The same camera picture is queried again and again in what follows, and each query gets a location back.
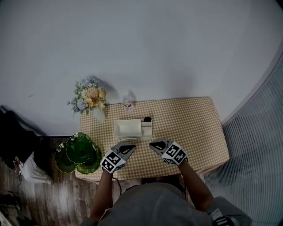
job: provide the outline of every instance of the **vase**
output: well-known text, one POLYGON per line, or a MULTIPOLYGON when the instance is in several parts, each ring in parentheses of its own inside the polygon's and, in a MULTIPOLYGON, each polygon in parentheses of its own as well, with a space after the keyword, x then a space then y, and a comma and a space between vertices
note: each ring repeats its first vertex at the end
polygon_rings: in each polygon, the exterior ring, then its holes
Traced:
POLYGON ((92 115, 96 118, 99 122, 105 121, 105 114, 104 111, 100 107, 92 108, 92 115))

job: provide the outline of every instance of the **white wall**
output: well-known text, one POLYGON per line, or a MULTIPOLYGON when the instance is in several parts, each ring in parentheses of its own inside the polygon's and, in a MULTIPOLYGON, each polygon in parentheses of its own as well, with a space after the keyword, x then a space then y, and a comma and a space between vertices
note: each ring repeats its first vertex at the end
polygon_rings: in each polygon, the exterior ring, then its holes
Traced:
POLYGON ((224 120, 283 38, 271 0, 2 0, 0 104, 51 136, 77 131, 66 102, 96 75, 111 103, 211 96, 224 120))

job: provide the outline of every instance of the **stack of green plates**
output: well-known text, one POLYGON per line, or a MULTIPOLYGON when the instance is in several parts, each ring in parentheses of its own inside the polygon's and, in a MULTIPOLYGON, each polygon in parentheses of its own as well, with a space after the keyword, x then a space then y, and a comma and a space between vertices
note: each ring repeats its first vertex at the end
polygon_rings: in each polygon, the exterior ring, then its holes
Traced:
POLYGON ((83 174, 93 173, 100 167, 101 159, 99 147, 81 132, 60 144, 55 153, 56 166, 64 173, 72 173, 75 169, 83 174))

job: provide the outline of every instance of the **forearm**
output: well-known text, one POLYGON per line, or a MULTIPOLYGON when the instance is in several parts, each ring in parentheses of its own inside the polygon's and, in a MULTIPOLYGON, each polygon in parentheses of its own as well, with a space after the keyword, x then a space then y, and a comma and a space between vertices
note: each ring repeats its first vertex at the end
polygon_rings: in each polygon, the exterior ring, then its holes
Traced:
POLYGON ((99 185, 97 187, 96 195, 92 202, 92 209, 90 218, 99 221, 105 210, 111 208, 112 200, 112 176, 106 170, 103 171, 99 185))
POLYGON ((213 200, 213 196, 208 187, 191 168, 187 161, 183 161, 178 167, 182 173, 195 208, 200 211, 205 211, 213 200))

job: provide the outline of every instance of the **checkered tablecloth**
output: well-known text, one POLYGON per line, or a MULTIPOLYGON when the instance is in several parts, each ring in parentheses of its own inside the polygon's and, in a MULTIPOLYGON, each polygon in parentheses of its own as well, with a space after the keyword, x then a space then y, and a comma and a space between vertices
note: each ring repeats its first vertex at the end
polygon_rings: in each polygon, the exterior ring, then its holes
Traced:
MULTIPOLYGON (((215 169, 229 160, 222 127, 210 98, 184 98, 137 102, 133 113, 126 113, 123 104, 104 109, 106 120, 97 121, 92 114, 80 117, 79 132, 88 134, 99 146, 102 155, 118 143, 114 137, 115 120, 152 118, 153 137, 144 141, 127 141, 136 150, 121 170, 114 173, 119 180, 161 177, 179 174, 177 166, 163 163, 149 143, 157 138, 176 141, 188 153, 188 162, 197 173, 215 169)), ((99 181, 102 169, 78 178, 99 181)))

